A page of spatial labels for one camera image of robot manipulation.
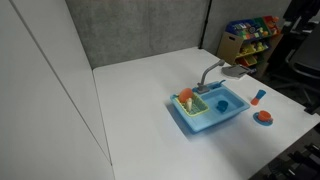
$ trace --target tabletop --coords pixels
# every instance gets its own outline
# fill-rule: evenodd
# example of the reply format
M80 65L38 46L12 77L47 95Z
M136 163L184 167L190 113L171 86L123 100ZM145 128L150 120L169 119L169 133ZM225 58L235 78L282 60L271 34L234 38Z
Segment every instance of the tabletop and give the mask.
M250 76L228 79L217 67L205 83L226 79L249 104L259 89L267 94L258 106L191 134L170 95L195 87L218 60L190 48L94 70L116 180L248 179L319 123L318 115ZM260 110L270 112L271 126L253 120Z

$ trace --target sink basin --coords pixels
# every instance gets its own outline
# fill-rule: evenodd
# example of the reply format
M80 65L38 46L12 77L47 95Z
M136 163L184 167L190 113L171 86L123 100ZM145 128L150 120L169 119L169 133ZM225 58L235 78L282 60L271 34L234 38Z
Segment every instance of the sink basin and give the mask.
M193 133L197 133L205 128L226 121L250 107L247 102L223 84L221 84L221 86L217 86L217 84L219 84L219 82L208 84L207 86L210 91L204 94L198 94L196 89L193 89L193 98L196 98L197 101L194 101L192 108L198 110L197 112L187 112L184 105L179 102L177 95L172 95L170 97L173 105L181 114L184 121L189 125ZM227 102L228 106L225 111L221 111L217 108L219 101Z

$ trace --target orange toy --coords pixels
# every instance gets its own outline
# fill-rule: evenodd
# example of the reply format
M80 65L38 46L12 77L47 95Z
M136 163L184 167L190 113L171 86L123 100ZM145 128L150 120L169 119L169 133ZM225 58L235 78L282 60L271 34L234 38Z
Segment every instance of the orange toy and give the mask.
M260 111L259 112L259 114L258 114L258 119L260 120L260 121L264 121L264 122L266 122L266 121L269 121L270 119L271 119L271 114L270 113L268 113L267 111Z
M183 89L179 94L179 101L180 103L185 103L187 99L192 98L193 92L190 88Z

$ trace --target white wall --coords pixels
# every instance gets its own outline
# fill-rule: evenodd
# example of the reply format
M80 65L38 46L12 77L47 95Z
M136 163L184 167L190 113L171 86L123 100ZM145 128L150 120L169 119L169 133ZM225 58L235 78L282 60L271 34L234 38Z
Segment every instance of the white wall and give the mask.
M95 83L64 0L12 0L109 157Z
M113 180L112 167L8 0L0 1L0 179Z

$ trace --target floor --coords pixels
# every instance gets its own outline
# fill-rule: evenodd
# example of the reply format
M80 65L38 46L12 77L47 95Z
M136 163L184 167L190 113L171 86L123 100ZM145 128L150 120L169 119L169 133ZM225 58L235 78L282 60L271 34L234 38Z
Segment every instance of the floor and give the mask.
M277 79L272 79L268 75L264 76L261 79L261 82L268 85L271 88L284 83L283 81L280 81ZM292 100L294 100L300 104L304 104L307 102L304 94L297 89L294 89L294 88L293 89L281 89L281 90L278 90L278 92L282 93L283 95L291 98ZM309 95L312 100L317 99L317 96L315 94L309 93ZM316 113L320 115L320 108L318 108L316 110ZM320 146L320 134L318 132L316 132L314 129L310 130L303 137L301 137L298 141L296 141L294 144L292 144L290 147L288 147L277 158L281 158L281 159L287 161L287 160L289 160L289 157L287 156L287 154L293 153L295 151L304 152L305 151L304 146L309 145L310 143L314 143L314 144ZM270 170L269 170L268 166L266 165L250 179L252 179L252 180L263 179L263 175L268 175L268 174L270 174Z

